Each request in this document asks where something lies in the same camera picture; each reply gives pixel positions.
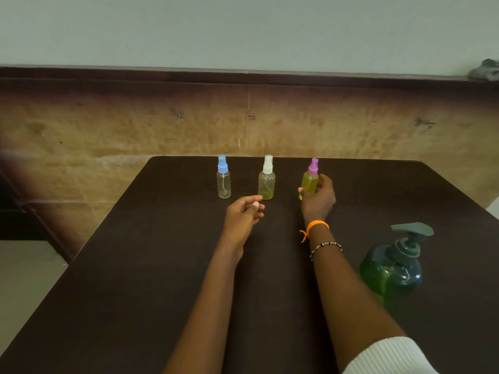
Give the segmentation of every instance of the beaded bracelet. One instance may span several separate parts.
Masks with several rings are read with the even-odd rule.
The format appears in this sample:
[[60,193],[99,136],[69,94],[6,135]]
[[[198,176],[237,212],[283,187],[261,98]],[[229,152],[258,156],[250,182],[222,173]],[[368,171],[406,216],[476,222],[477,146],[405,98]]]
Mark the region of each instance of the beaded bracelet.
[[340,251],[343,252],[343,248],[341,248],[341,245],[339,245],[338,243],[335,243],[334,241],[328,241],[327,243],[321,243],[321,244],[317,245],[315,247],[315,249],[312,252],[310,252],[310,261],[313,261],[312,256],[316,250],[318,250],[320,247],[323,247],[324,245],[331,245],[331,244],[336,245],[340,249]]

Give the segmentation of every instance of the blue spray cap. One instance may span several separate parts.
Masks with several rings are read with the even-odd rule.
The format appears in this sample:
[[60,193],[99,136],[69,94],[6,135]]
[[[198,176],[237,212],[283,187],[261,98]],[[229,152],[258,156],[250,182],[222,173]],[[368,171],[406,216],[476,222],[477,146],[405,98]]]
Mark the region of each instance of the blue spray cap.
[[228,172],[227,161],[225,155],[219,155],[219,173],[224,174]]

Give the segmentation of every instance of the plastic bottle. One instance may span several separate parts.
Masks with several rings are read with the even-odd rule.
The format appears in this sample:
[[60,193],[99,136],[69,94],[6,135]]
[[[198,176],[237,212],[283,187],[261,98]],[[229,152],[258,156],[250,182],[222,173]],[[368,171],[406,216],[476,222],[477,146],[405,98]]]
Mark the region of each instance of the plastic bottle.
[[258,194],[264,199],[271,199],[274,196],[275,174],[272,168],[272,155],[265,155],[264,169],[258,176]]
[[395,244],[374,246],[360,264],[360,276],[379,296],[383,305],[390,306],[401,295],[408,295],[421,282],[418,243],[433,235],[433,229],[423,223],[396,224],[394,231],[409,233]]
[[231,196],[231,174],[228,172],[225,155],[219,155],[218,172],[216,172],[216,185],[220,198]]
[[307,190],[309,193],[314,194],[315,188],[317,188],[317,182],[319,182],[319,159],[313,158],[310,163],[308,170],[303,175],[303,180],[301,180],[301,187]]

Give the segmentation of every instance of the floor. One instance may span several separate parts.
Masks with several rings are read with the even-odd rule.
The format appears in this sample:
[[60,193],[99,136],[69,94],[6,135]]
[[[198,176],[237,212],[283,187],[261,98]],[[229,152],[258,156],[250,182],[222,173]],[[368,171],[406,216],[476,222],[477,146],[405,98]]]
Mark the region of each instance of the floor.
[[46,241],[0,240],[0,355],[66,267]]

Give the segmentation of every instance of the soap dispenser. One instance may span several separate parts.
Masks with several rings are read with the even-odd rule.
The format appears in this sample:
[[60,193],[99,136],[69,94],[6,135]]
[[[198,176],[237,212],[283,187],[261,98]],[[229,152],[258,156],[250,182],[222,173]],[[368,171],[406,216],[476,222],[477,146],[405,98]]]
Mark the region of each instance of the soap dispenser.
[[384,305],[399,295],[409,294],[421,282],[419,243],[433,235],[433,229],[423,223],[396,224],[392,230],[409,235],[392,245],[374,246],[360,264],[362,280]]

